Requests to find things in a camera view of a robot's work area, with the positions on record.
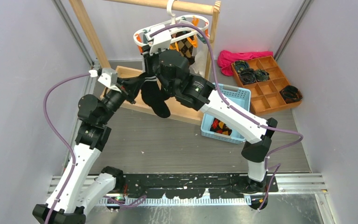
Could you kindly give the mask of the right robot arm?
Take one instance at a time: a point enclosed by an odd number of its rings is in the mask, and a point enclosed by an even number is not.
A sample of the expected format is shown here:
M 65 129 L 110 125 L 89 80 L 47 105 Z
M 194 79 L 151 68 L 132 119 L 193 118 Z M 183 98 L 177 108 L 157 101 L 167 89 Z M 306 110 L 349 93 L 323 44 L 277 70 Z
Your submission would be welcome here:
M 191 74 L 189 61 L 175 50 L 142 53 L 145 82 L 142 100 L 161 118 L 171 112 L 166 100 L 174 97 L 181 105 L 213 116 L 245 138 L 241 155 L 248 161 L 248 188 L 260 191 L 266 186 L 265 157 L 270 149 L 274 118 L 262 119 L 239 107 L 221 93 L 220 87 L 201 76 Z

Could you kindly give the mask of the black sock white stripes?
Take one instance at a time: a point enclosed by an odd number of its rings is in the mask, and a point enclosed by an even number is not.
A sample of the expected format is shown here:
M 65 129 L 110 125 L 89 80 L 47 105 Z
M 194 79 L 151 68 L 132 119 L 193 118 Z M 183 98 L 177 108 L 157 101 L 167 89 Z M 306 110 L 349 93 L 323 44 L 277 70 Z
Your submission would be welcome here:
M 170 93 L 166 91 L 164 88 L 160 89 L 160 94 L 164 101 L 168 100 L 171 97 Z

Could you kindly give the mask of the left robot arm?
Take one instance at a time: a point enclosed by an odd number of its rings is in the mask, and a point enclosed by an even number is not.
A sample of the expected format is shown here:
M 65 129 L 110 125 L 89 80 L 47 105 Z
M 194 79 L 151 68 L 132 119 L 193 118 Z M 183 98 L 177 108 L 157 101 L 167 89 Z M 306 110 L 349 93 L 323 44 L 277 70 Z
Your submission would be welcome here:
M 81 125 L 75 145 L 64 144 L 71 158 L 68 167 L 55 190 L 44 204 L 37 204 L 32 212 L 41 224 L 83 224 L 87 215 L 110 191 L 119 193 L 124 189 L 123 171 L 107 166 L 86 189 L 83 188 L 89 171 L 102 153 L 110 136 L 108 121 L 124 101 L 135 102 L 143 76 L 111 80 L 107 74 L 100 78 L 108 81 L 110 91 L 99 99 L 93 94 L 82 96 L 78 101 L 78 118 Z

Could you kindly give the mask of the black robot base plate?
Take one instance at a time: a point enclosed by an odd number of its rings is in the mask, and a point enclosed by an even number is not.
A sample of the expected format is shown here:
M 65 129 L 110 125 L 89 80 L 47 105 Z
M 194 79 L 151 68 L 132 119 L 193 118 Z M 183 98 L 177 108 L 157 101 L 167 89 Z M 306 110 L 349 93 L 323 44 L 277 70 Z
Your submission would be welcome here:
M 238 173 L 125 174 L 111 191 L 127 205 L 248 205 L 252 209 L 264 209 L 265 196 L 277 192 L 276 178 L 266 176 L 256 183 Z

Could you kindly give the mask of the white clip sock hanger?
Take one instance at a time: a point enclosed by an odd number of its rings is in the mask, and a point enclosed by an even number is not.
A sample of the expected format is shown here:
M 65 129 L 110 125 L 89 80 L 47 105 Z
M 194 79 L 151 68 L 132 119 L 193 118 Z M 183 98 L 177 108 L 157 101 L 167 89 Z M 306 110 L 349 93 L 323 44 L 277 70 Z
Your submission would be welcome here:
M 151 44 L 152 41 L 149 42 L 145 34 L 150 31 L 151 27 L 160 24 L 164 24 L 165 28 L 153 33 L 151 36 L 164 30 L 169 30 L 172 37 L 171 44 L 193 35 L 199 37 L 204 43 L 207 43 L 209 40 L 209 20 L 204 16 L 196 14 L 185 14 L 177 17 L 172 12 L 173 3 L 173 0 L 168 1 L 166 8 L 168 15 L 171 17 L 170 20 L 142 28 L 133 34 L 133 41 L 138 46 L 140 52 L 150 50 L 151 47 L 149 44 Z

